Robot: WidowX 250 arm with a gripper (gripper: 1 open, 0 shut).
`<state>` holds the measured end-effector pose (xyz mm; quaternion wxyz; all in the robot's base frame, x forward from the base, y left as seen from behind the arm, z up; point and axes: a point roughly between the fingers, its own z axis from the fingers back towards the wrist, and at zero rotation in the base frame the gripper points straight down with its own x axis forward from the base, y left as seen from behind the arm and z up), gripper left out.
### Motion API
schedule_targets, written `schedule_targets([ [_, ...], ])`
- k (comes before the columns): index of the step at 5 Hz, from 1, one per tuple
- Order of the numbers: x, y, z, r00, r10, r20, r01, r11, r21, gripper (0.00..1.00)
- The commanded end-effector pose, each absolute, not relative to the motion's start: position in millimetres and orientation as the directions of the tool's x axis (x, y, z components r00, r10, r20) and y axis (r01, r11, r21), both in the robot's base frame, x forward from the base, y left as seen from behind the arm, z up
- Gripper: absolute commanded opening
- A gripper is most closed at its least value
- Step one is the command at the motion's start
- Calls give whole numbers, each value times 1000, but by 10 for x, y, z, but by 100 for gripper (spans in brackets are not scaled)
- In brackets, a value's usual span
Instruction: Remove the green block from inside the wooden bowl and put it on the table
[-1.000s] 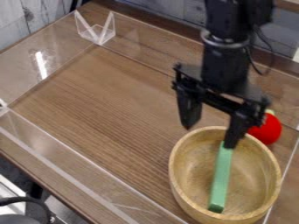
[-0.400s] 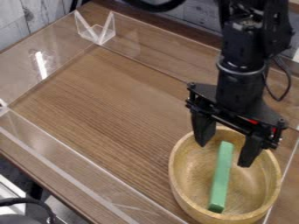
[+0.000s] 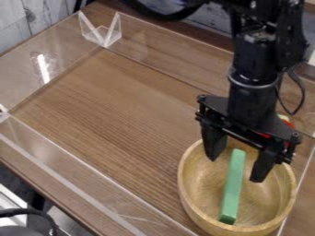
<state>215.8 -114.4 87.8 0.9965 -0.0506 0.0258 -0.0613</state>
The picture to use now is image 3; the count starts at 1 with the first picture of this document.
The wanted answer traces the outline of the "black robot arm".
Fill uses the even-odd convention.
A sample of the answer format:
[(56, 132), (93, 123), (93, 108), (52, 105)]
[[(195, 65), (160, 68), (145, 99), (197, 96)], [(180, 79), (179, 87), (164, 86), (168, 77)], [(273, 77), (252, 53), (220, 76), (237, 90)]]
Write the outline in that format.
[(175, 21), (215, 2), (229, 14), (233, 59), (228, 70), (228, 95), (200, 95), (196, 120), (205, 154), (217, 159), (229, 137), (259, 150), (249, 181), (264, 181), (276, 164), (291, 163), (301, 137), (276, 114), (281, 104), (281, 79), (303, 62), (305, 0), (180, 0), (181, 10), (163, 14), (139, 0), (129, 6), (141, 14)]

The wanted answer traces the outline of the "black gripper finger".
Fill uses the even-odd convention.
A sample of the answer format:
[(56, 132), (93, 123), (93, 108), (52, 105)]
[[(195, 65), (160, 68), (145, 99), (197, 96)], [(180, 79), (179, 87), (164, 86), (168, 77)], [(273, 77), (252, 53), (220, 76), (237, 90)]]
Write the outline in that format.
[(201, 139), (205, 155), (215, 161), (227, 147), (228, 135), (221, 128), (203, 124)]
[(249, 181), (252, 183), (261, 183), (276, 164), (279, 164), (279, 152), (275, 148), (268, 147), (259, 152), (249, 175)]

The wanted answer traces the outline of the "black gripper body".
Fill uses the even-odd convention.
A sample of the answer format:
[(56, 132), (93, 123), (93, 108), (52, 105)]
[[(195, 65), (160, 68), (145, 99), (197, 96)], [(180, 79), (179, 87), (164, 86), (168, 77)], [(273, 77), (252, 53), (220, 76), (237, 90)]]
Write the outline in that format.
[[(261, 80), (245, 78), (237, 72), (229, 72), (228, 96), (205, 94), (197, 96), (196, 120), (200, 125), (200, 133), (203, 124), (212, 125), (221, 128), (228, 137), (233, 137), (259, 152), (264, 150), (257, 126), (264, 117), (276, 113), (276, 104), (281, 103), (279, 97), (281, 80), (283, 73)], [(293, 152), (300, 143), (299, 135), (299, 141), (288, 148), (268, 147), (275, 148), (279, 152), (279, 164), (291, 164)]]

